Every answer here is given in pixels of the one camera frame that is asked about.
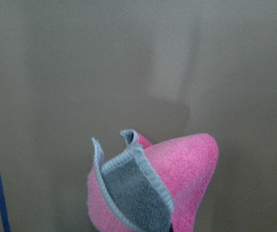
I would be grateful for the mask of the pink and grey cloth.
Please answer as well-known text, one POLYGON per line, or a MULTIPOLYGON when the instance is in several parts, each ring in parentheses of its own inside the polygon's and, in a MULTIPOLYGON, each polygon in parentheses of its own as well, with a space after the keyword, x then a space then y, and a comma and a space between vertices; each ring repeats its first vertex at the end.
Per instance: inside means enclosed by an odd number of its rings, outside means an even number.
POLYGON ((124 151, 109 161, 98 140, 87 180, 87 207, 100 232, 191 232, 219 149, 206 133, 152 144, 120 132, 124 151))

